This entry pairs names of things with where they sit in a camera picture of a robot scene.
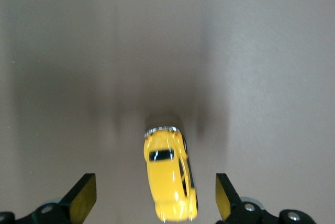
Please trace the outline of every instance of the car rear window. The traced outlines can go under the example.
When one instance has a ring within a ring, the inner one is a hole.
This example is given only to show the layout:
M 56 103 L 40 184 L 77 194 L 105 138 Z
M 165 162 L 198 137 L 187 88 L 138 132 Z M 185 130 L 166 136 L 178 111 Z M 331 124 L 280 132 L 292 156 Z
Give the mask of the car rear window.
M 172 160 L 174 158 L 173 149 L 166 149 L 166 150 L 157 150 L 150 152 L 149 160 L 150 161 L 157 161 L 157 160 Z

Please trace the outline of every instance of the white background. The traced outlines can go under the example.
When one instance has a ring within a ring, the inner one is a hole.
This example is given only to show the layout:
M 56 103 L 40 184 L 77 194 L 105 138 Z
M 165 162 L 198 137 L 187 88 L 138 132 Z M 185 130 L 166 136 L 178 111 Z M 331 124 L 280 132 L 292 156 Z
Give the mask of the white background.
M 85 223 L 160 223 L 144 117 L 185 125 L 199 199 L 215 174 L 278 216 L 332 223 L 335 0 L 0 0 L 0 210 L 27 215 L 86 172 Z

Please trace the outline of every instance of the metal bolt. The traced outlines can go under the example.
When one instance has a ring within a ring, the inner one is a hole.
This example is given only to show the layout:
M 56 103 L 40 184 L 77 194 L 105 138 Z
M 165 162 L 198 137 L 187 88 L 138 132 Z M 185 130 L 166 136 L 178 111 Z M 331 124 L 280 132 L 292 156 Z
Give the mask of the metal bolt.
M 53 209 L 52 205 L 47 205 L 41 210 L 41 213 L 45 214 L 47 212 L 50 212 L 52 209 Z
M 300 220 L 300 216 L 296 212 L 288 212 L 287 216 L 294 221 Z
M 253 206 L 253 204 L 250 204 L 250 203 L 246 203 L 244 208 L 247 210 L 247 211 L 250 211 L 250 212 L 254 212 L 255 211 L 255 207 Z

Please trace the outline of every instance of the car roof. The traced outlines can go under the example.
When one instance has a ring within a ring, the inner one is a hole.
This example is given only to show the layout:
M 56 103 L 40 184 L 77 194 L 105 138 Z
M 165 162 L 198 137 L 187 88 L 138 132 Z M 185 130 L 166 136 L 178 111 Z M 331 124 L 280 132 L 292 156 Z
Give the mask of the car roof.
M 175 156 L 173 160 L 148 162 L 150 189 L 155 202 L 185 198 L 178 159 Z

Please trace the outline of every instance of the yellow car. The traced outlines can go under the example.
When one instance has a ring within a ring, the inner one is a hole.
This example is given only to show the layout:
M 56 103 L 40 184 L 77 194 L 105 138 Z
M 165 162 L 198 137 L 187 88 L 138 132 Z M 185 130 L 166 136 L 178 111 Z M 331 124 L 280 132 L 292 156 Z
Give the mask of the yellow car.
M 144 158 L 155 209 L 161 221 L 193 220 L 198 200 L 186 142 L 176 127 L 157 127 L 145 135 Z

